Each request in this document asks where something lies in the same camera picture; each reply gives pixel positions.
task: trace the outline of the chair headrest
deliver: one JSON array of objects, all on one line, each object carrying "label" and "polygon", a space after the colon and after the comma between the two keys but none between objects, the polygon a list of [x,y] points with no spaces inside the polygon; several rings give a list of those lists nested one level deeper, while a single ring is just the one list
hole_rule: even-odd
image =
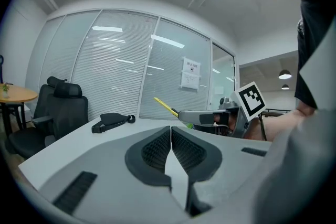
[{"label": "chair headrest", "polygon": [[82,89],[78,84],[59,82],[54,90],[54,97],[59,98],[81,98]]},{"label": "chair headrest", "polygon": [[47,79],[47,84],[53,88],[56,87],[57,83],[59,82],[65,82],[67,81],[67,79],[58,79],[58,78],[55,78],[55,77],[49,77]]}]

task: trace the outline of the strap buckle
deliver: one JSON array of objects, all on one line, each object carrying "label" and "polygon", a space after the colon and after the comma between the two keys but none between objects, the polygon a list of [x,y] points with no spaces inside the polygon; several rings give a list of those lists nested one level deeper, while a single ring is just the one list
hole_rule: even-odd
[{"label": "strap buckle", "polygon": [[99,127],[99,126],[92,126],[91,130],[92,130],[93,134],[101,134],[102,133],[101,127]]}]

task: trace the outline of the vase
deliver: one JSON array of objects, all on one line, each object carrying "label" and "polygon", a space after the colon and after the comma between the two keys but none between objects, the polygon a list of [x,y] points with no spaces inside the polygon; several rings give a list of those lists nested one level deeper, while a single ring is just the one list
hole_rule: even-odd
[{"label": "vase", "polygon": [[3,98],[9,98],[8,91],[7,92],[3,91],[2,96]]}]

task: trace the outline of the round wooden table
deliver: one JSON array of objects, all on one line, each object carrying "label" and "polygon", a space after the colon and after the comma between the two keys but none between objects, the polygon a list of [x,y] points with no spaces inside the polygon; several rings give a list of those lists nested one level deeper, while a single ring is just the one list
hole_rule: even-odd
[{"label": "round wooden table", "polygon": [[15,85],[8,85],[8,98],[5,98],[3,95],[3,84],[0,84],[0,103],[3,115],[3,121],[5,126],[6,135],[9,136],[12,133],[11,121],[9,119],[9,109],[8,103],[17,103],[21,105],[21,118],[22,118],[22,125],[26,128],[26,118],[25,118],[25,109],[24,103],[31,101],[37,98],[37,93],[20,86]]}]

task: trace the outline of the yellow stick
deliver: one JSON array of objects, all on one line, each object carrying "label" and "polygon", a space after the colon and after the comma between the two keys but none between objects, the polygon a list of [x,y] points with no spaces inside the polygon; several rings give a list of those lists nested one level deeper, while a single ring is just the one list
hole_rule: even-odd
[{"label": "yellow stick", "polygon": [[175,111],[173,111],[170,106],[162,102],[159,98],[154,97],[154,100],[158,102],[160,105],[164,106],[166,109],[168,109],[174,116],[178,117],[178,114]]}]

